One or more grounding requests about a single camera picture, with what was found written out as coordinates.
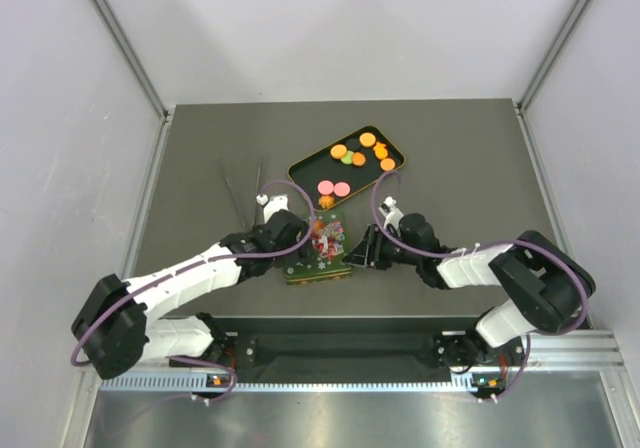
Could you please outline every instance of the purple cable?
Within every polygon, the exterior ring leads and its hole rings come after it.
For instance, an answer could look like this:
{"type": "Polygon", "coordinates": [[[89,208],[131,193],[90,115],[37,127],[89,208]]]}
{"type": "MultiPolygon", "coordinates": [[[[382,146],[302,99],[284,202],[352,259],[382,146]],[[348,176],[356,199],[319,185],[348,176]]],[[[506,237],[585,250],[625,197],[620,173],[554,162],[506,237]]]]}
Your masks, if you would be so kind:
{"type": "MultiPolygon", "coordinates": [[[[235,388],[238,382],[238,377],[236,375],[236,372],[227,366],[219,365],[217,363],[213,363],[209,361],[198,360],[195,358],[189,358],[185,356],[172,356],[170,359],[174,361],[179,361],[180,363],[190,363],[192,365],[204,366],[207,368],[217,368],[224,371],[229,376],[231,376],[231,383],[221,395],[217,396],[216,398],[205,398],[205,400],[209,400],[209,403],[219,403],[225,400],[226,398],[228,398],[231,395],[231,391],[235,388]]],[[[164,398],[160,398],[159,400],[156,400],[153,403],[150,403],[147,407],[140,410],[140,412],[136,413],[133,417],[131,417],[129,421],[127,421],[127,423],[125,423],[124,426],[121,426],[116,431],[107,430],[106,422],[104,419],[104,406],[101,406],[98,408],[100,410],[98,412],[98,421],[100,422],[100,430],[102,431],[102,434],[104,435],[105,438],[109,440],[113,440],[114,438],[117,438],[118,436],[120,436],[124,431],[129,429],[131,425],[133,425],[136,421],[138,421],[144,415],[149,413],[151,410],[156,409],[161,404],[167,401],[178,400],[181,398],[192,399],[192,396],[196,396],[196,395],[192,395],[188,393],[174,393],[172,395],[165,396],[164,398]]]]}
{"type": "MultiPolygon", "coordinates": [[[[386,236],[392,243],[396,244],[400,248],[403,248],[403,249],[405,249],[405,250],[407,250],[407,251],[409,251],[411,253],[414,253],[416,255],[425,256],[425,257],[428,257],[428,258],[438,258],[438,259],[455,258],[457,256],[461,256],[460,253],[433,253],[433,252],[430,252],[430,251],[419,250],[418,248],[414,248],[413,246],[409,246],[406,243],[401,242],[397,238],[394,238],[384,228],[384,225],[380,221],[380,218],[378,216],[378,211],[376,210],[376,199],[378,198],[378,188],[380,187],[380,183],[382,182],[382,180],[384,180],[385,178],[387,178],[388,176],[390,176],[392,174],[393,175],[397,175],[400,178],[402,177],[402,175],[398,171],[387,171],[387,172],[383,173],[376,180],[375,184],[373,185],[373,193],[371,194],[371,213],[373,214],[373,218],[374,218],[374,220],[376,222],[376,225],[378,225],[378,228],[380,229],[382,234],[384,236],[386,236]]],[[[580,307],[581,307],[580,314],[578,315],[578,317],[575,319],[575,321],[573,323],[571,323],[569,326],[567,326],[566,328],[564,328],[564,329],[562,329],[562,330],[560,330],[560,331],[558,331],[556,333],[547,333],[547,332],[539,331],[540,333],[545,334],[545,335],[551,335],[551,336],[564,335],[566,333],[569,333],[570,331],[573,331],[573,330],[577,329],[584,322],[584,320],[587,317],[587,309],[588,309],[588,303],[589,303],[588,302],[587,293],[586,293],[586,291],[584,289],[584,286],[582,285],[582,282],[580,281],[580,279],[571,270],[571,268],[569,268],[569,266],[567,266],[566,263],[564,263],[560,258],[555,256],[553,253],[549,252],[548,250],[545,250],[544,248],[541,248],[541,247],[539,247],[537,245],[534,245],[533,243],[529,243],[527,241],[522,241],[522,240],[506,240],[506,241],[496,241],[496,242],[493,242],[493,243],[485,243],[485,244],[482,244],[482,245],[478,246],[476,248],[476,251],[486,250],[487,248],[491,248],[491,247],[498,246],[498,245],[517,245],[517,246],[521,246],[523,248],[526,248],[526,249],[531,250],[531,251],[535,251],[536,253],[539,253],[539,254],[543,255],[549,261],[551,261],[554,265],[556,265],[558,268],[560,268],[562,271],[564,271],[567,274],[567,276],[569,276],[569,279],[571,280],[571,282],[575,286],[575,289],[578,292],[578,295],[580,296],[580,307]]],[[[525,369],[525,367],[527,365],[527,362],[529,361],[529,355],[531,354],[531,337],[528,334],[526,335],[526,340],[527,340],[527,348],[526,348],[526,351],[525,351],[525,356],[524,356],[523,362],[520,365],[520,369],[516,373],[516,376],[513,378],[513,381],[497,397],[497,399],[501,399],[502,397],[504,397],[504,395],[509,393],[516,386],[516,384],[520,381],[520,379],[522,378],[522,374],[524,373],[524,369],[525,369]]]]}
{"type": "MultiPolygon", "coordinates": [[[[315,214],[314,214],[314,210],[313,210],[313,203],[311,202],[311,199],[309,198],[309,195],[307,195],[307,193],[300,188],[298,185],[296,185],[295,183],[291,182],[291,181],[287,181],[287,180],[276,180],[276,181],[272,181],[270,183],[267,183],[266,185],[264,185],[262,187],[262,191],[266,190],[267,188],[273,186],[273,185],[289,185],[292,188],[294,188],[295,190],[298,191],[298,193],[300,193],[300,195],[302,195],[302,198],[304,198],[304,201],[307,203],[307,206],[309,208],[310,211],[310,223],[309,223],[309,229],[307,230],[307,232],[305,233],[305,235],[302,237],[302,239],[300,239],[300,241],[298,243],[296,243],[295,245],[293,245],[290,248],[286,248],[284,250],[279,250],[279,251],[274,251],[271,253],[230,253],[228,255],[219,255],[219,256],[213,256],[211,258],[209,258],[207,260],[207,262],[209,263],[213,263],[216,261],[220,261],[220,260],[227,260],[230,258],[239,260],[239,259],[264,259],[264,258],[276,258],[278,256],[285,256],[288,255],[289,253],[293,253],[294,251],[298,250],[299,248],[301,248],[306,242],[307,240],[311,237],[311,231],[312,231],[312,227],[313,227],[313,222],[315,221],[315,214]]],[[[190,267],[185,267],[185,268],[196,268],[198,266],[201,266],[197,263],[194,263],[193,265],[191,265],[190,267]]],[[[188,272],[189,270],[185,269],[183,271],[180,272],[180,275],[188,272]]],[[[87,343],[87,341],[89,340],[89,338],[91,338],[93,336],[93,334],[98,330],[98,328],[100,328],[100,326],[111,316],[113,315],[116,311],[118,311],[118,309],[120,309],[121,306],[125,305],[126,303],[128,303],[129,301],[133,300],[136,296],[140,295],[141,293],[144,293],[147,290],[150,290],[151,288],[154,288],[156,286],[161,285],[162,283],[164,283],[165,281],[168,281],[172,278],[175,278],[176,276],[180,276],[178,274],[174,275],[165,275],[163,277],[160,277],[156,280],[153,280],[151,283],[147,283],[146,285],[138,288],[137,290],[129,293],[128,295],[122,297],[121,299],[119,299],[117,302],[115,302],[113,305],[111,305],[107,310],[105,310],[105,312],[100,315],[98,317],[98,319],[96,321],[93,322],[93,324],[87,329],[87,331],[85,332],[84,335],[82,335],[82,337],[80,337],[80,340],[78,340],[78,343],[76,344],[76,346],[74,347],[73,351],[71,352],[71,364],[73,366],[85,366],[87,365],[89,362],[88,361],[78,361],[78,355],[80,354],[80,351],[82,350],[82,348],[84,347],[84,345],[87,343]]]]}

